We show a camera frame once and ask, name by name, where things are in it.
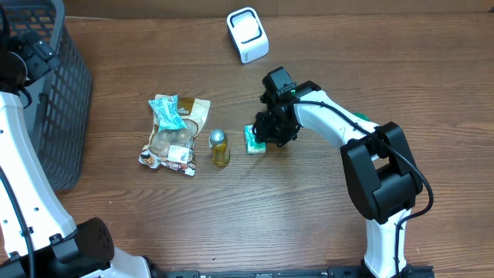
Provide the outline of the green lid white jar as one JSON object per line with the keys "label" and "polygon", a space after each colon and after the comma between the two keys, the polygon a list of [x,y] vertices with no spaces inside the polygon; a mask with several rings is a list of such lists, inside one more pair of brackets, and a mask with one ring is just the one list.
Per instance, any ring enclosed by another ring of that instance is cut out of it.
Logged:
{"label": "green lid white jar", "polygon": [[354,115],[362,120],[365,120],[365,121],[370,121],[370,119],[365,115],[365,114],[362,114],[362,113],[354,113]]}

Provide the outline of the brown snack bag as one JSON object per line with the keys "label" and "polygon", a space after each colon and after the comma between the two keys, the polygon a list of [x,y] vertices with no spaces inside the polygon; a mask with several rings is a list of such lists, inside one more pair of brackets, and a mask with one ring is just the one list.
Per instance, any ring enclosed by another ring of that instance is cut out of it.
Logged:
{"label": "brown snack bag", "polygon": [[[165,96],[173,95],[158,94],[154,99]],[[164,167],[188,176],[195,175],[195,139],[205,125],[210,106],[208,100],[178,97],[178,114],[187,127],[175,131],[159,131],[157,117],[152,111],[153,129],[138,161],[152,169]]]}

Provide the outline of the teal tissue pack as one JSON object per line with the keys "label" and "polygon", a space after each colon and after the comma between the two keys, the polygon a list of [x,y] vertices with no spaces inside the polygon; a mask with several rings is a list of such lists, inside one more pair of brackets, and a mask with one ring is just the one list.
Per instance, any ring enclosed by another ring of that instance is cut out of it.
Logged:
{"label": "teal tissue pack", "polygon": [[263,154],[266,152],[266,144],[258,143],[255,140],[255,135],[252,132],[252,125],[244,126],[244,137],[246,154]]}

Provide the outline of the teal snack packet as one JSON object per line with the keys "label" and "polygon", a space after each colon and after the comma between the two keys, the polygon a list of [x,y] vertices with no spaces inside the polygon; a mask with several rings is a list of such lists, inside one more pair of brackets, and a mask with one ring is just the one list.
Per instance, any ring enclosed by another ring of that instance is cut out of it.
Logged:
{"label": "teal snack packet", "polygon": [[148,101],[154,115],[157,117],[158,130],[180,130],[186,124],[178,114],[178,96],[165,96]]}

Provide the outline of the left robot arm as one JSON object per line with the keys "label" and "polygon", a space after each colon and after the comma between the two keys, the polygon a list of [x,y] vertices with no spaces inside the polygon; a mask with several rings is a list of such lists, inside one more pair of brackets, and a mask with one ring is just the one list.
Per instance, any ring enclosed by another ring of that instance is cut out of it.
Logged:
{"label": "left robot arm", "polygon": [[117,248],[99,218],[77,225],[49,184],[25,125],[20,96],[59,65],[35,33],[12,37],[1,14],[1,227],[3,277],[162,277],[145,256]]}

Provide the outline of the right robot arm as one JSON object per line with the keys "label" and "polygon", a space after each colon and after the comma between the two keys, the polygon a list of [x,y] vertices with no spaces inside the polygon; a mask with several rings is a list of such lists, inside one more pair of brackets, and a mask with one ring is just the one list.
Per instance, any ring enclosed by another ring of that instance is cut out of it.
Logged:
{"label": "right robot arm", "polygon": [[404,257],[406,222],[424,179],[403,130],[379,125],[332,101],[312,81],[295,83],[279,67],[262,80],[267,106],[255,116],[256,141],[282,147],[303,127],[340,150],[350,200],[366,220],[367,249],[359,266],[331,266],[330,277],[431,277],[430,267]]}

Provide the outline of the yellow liquid bottle silver cap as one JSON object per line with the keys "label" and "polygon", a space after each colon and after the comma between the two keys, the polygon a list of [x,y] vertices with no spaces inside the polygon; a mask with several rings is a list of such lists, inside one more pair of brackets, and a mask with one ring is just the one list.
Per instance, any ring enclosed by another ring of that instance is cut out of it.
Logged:
{"label": "yellow liquid bottle silver cap", "polygon": [[230,162],[227,134],[221,129],[215,129],[210,133],[208,142],[213,163],[220,167],[226,167]]}

